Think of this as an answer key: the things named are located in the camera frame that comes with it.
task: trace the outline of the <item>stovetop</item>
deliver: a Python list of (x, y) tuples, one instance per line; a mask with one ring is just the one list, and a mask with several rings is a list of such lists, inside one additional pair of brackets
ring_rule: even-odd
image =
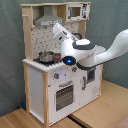
[(33, 60), (34, 60), (34, 62), (39, 63), (39, 64), (41, 64), (41, 65), (44, 65), (44, 66), (46, 66), (46, 67), (49, 67), (49, 66), (53, 66), (53, 65), (55, 65), (55, 64), (62, 63), (62, 61), (42, 62), (42, 61), (40, 61), (39, 58), (36, 58), (36, 59), (33, 59)]

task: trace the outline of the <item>backsplash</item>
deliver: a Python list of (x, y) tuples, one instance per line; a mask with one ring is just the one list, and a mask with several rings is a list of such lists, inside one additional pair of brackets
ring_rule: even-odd
[[(78, 33), (79, 22), (66, 23), (64, 27), (71, 33)], [(53, 26), (35, 27), (32, 32), (33, 58), (38, 57), (41, 51), (53, 51), (60, 53), (60, 45), (53, 38)]]

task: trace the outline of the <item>knob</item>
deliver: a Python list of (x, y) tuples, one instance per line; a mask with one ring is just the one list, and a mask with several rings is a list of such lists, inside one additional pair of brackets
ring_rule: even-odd
[(58, 73), (55, 73), (55, 74), (54, 74), (54, 78), (55, 78), (55, 79), (59, 79), (59, 74), (58, 74)]
[(76, 72), (76, 70), (77, 70), (77, 67), (73, 67), (73, 68), (72, 68), (72, 71), (73, 71), (73, 72)]

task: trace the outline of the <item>kitchen hood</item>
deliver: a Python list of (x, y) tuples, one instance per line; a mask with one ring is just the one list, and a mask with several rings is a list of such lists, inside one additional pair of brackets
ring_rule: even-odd
[(36, 20), (36, 27), (54, 25), (56, 23), (64, 23), (64, 19), (60, 18), (52, 13), (52, 6), (44, 6), (44, 16)]

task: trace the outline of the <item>small cabinet door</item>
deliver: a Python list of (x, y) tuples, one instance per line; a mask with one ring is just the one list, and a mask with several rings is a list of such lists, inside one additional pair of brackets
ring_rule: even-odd
[(84, 106), (99, 96), (101, 66), (96, 66), (81, 75), (80, 105)]

